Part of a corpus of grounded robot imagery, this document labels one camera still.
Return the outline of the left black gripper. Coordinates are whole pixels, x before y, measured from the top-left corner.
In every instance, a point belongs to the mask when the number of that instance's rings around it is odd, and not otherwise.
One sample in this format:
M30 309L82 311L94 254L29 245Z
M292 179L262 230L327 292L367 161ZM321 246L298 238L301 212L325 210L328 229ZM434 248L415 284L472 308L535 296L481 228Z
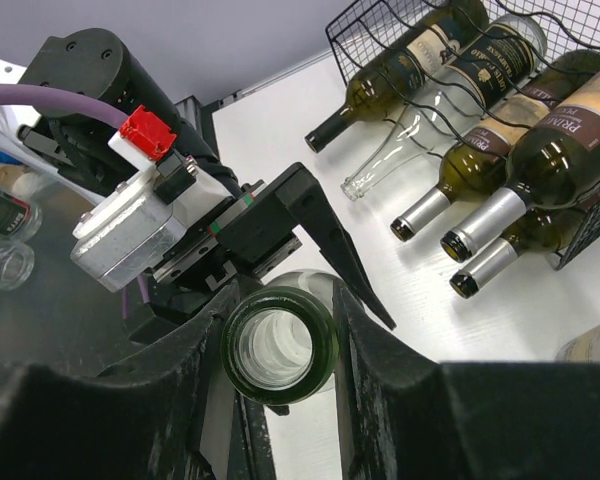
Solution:
M374 292L354 242L319 181L299 162L271 183L258 182L228 208L200 220L154 268L159 284L213 293L239 273L260 278L295 248L302 228L352 292L389 329L396 328Z

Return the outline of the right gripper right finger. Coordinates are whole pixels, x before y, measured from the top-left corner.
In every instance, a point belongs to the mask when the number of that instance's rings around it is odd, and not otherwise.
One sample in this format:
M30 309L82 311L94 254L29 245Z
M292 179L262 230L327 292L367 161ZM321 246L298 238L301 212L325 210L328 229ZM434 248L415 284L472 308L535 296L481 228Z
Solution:
M333 302L344 478L600 479L600 364L436 363Z

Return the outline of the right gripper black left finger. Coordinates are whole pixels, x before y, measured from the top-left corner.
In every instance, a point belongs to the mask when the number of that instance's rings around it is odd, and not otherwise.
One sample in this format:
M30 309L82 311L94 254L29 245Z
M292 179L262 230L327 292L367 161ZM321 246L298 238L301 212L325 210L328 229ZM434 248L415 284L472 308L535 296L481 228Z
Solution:
M219 359L238 283L95 377L0 363L0 479L223 479L234 393Z

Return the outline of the dark bottle front label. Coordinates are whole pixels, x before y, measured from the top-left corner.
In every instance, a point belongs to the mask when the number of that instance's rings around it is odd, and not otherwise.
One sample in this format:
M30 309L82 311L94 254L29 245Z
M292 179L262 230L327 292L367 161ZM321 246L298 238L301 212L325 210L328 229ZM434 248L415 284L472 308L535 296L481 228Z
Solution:
M318 153L353 124L382 120L411 100L489 23L480 1L450 1L424 15L349 81L344 103L305 136Z

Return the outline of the dark bottle label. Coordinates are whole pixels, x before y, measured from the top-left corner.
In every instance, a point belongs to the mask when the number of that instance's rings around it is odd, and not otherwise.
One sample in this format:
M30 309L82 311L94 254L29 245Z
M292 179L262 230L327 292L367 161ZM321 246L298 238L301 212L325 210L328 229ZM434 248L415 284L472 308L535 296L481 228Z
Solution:
M504 183L506 158L516 142L599 72L600 54L593 50L558 57L447 150L437 183L392 221L393 234L409 241L451 205L488 198Z
M480 1L450 1L424 15L349 81L344 103L305 136L318 153L353 124L382 120L411 100L489 23Z

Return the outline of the clear glass bottle front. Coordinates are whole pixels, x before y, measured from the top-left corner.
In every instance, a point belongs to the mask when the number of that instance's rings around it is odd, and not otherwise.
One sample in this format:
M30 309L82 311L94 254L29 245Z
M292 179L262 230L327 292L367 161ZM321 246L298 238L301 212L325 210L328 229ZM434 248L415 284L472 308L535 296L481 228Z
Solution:
M546 48L534 19L499 17L409 102L380 147L345 179L344 194L356 201L406 162L455 143L535 70Z

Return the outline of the green bottle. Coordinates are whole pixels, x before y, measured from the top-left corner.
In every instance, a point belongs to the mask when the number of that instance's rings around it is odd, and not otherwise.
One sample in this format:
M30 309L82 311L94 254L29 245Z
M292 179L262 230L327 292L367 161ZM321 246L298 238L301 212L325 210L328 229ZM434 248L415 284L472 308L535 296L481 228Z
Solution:
M600 325L567 342L556 354L556 361L600 363Z
M575 205L600 184L600 72L514 145L503 186L440 240L456 262L475 255L532 208Z

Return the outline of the olive bottle tan label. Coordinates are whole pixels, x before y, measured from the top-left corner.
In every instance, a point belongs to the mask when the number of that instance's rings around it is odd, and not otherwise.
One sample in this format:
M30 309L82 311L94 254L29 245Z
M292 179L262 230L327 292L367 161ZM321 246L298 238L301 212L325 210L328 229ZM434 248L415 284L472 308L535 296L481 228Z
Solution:
M468 299L526 253L550 254L568 247L585 220L578 208L532 209L507 227L482 252L449 280Z

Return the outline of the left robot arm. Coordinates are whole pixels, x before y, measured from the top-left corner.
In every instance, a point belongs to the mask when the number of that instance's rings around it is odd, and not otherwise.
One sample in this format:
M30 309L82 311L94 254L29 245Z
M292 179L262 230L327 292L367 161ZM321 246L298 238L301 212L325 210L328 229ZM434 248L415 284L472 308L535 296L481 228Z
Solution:
M302 228L395 327L312 173L293 163L270 183L240 184L114 33L48 38L20 83L41 117L23 143L103 197L80 222L73 257L108 289L147 272L208 299L237 275L267 275Z

